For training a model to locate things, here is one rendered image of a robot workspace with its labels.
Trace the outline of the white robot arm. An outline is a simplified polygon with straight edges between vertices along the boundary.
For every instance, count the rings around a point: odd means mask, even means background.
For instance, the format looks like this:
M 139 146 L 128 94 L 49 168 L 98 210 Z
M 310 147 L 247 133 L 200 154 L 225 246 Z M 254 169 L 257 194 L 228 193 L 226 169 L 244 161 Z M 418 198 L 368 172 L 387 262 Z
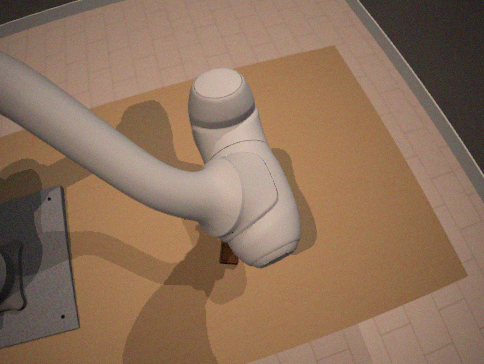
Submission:
M 202 172 L 155 158 L 2 51 L 0 114 L 141 204 L 200 221 L 248 266 L 267 267 L 297 248 L 301 222 L 293 192 L 268 145 L 253 93 L 234 69 L 206 71 L 190 89 L 188 114 Z M 22 250 L 19 240 L 0 246 L 0 312 L 26 307 Z

